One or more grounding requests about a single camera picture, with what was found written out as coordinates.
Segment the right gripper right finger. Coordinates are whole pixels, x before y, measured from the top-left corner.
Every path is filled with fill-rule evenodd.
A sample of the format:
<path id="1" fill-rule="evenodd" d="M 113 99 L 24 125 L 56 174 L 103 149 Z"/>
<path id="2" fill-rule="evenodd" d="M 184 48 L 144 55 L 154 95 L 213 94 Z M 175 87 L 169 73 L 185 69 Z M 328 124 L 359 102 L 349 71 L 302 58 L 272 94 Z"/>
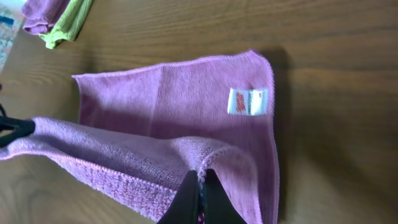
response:
<path id="1" fill-rule="evenodd" d="M 204 218 L 206 224 L 246 224 L 230 202 L 216 172 L 206 170 L 203 184 Z"/>

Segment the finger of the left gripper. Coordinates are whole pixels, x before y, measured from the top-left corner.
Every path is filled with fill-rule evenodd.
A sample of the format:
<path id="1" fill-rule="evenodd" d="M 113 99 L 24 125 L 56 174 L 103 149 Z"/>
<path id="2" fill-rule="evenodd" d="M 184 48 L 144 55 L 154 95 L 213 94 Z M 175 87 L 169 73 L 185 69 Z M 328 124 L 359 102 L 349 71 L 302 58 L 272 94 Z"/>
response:
<path id="1" fill-rule="evenodd" d="M 32 120 L 21 120 L 7 116 L 1 105 L 1 131 L 10 131 L 1 136 L 1 147 L 5 147 L 18 138 L 26 137 L 35 131 L 35 123 Z"/>

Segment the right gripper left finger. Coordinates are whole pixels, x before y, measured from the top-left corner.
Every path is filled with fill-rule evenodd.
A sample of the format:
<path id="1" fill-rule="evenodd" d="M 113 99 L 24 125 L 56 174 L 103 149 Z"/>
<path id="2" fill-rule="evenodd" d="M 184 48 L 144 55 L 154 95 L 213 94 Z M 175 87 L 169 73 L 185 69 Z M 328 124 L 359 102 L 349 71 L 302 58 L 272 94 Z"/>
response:
<path id="1" fill-rule="evenodd" d="M 187 172 L 169 209 L 157 224 L 197 224 L 199 211 L 199 186 L 197 172 Z"/>

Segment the purple microfiber cloth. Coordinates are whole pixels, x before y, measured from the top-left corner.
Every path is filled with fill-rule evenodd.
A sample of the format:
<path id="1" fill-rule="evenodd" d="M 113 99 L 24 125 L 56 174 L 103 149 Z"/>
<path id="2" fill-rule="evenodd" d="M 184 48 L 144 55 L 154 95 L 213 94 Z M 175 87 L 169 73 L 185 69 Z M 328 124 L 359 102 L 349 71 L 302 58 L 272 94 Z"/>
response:
<path id="1" fill-rule="evenodd" d="M 276 223 L 279 165 L 274 74 L 247 51 L 121 72 L 77 75 L 79 122 L 34 118 L 1 159 L 48 157 L 79 181 L 152 220 L 185 174 L 213 169 L 247 223 Z"/>

